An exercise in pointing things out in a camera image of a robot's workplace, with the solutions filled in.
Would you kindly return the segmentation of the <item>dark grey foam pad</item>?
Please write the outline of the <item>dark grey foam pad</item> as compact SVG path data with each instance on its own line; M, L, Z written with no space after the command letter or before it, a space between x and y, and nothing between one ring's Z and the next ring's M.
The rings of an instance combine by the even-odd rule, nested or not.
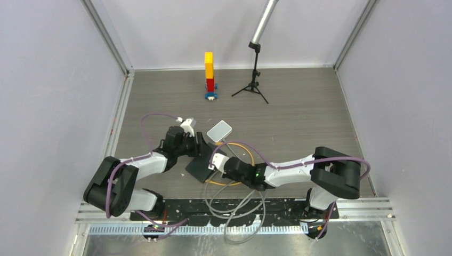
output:
M212 152L213 152L213 150L216 148L216 145L212 144L211 147L212 147ZM204 183L214 172L213 170L208 169L209 160L210 160L210 157L196 156L185 167L185 170L191 176L193 176L197 181Z

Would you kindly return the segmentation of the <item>white network switch box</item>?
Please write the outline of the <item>white network switch box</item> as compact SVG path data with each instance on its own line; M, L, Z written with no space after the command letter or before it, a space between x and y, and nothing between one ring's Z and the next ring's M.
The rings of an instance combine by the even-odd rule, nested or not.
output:
M223 141L232 132L232 127L224 120L219 121L210 130L207 136L215 143Z

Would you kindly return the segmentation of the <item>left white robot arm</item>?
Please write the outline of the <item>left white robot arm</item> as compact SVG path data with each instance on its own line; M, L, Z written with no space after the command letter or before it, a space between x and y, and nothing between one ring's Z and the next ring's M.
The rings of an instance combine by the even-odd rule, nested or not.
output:
M212 152L213 145L205 141L201 132L191 134L180 126L171 126L150 153L129 159L104 158L87 185L83 200L103 210L107 218L135 211L151 221L159 220L165 208L163 196L150 189L136 189L135 183L169 171L181 156L192 158L186 171L204 181L212 172L207 167Z

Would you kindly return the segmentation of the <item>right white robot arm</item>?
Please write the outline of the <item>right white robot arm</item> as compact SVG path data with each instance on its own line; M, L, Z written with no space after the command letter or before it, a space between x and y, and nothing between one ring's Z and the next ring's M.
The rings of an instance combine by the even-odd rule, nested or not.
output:
M361 165L365 160L327 147L294 161L248 164L236 157L214 153L210 168L250 189L266 191L290 183L313 182L307 193L304 212L317 219L329 206L341 199L360 197Z

